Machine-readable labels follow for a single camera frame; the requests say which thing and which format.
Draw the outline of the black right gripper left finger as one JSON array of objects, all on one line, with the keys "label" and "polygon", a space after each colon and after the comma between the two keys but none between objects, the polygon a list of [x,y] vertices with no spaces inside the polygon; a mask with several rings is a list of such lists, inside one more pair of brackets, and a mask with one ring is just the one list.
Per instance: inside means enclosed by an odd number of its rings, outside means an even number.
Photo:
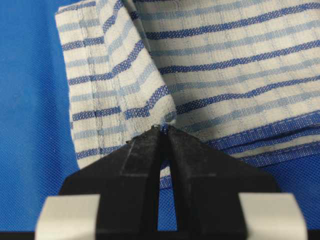
[{"label": "black right gripper left finger", "polygon": [[69,175],[59,195],[99,194],[97,240],[158,240],[162,132],[153,126]]}]

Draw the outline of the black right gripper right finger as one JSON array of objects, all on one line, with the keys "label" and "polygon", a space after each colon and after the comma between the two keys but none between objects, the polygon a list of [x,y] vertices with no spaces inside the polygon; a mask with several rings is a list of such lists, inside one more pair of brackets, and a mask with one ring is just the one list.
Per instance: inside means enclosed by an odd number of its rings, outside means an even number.
[{"label": "black right gripper right finger", "polygon": [[188,240],[245,240],[239,193],[277,193],[275,178],[170,126],[169,160],[177,230]]}]

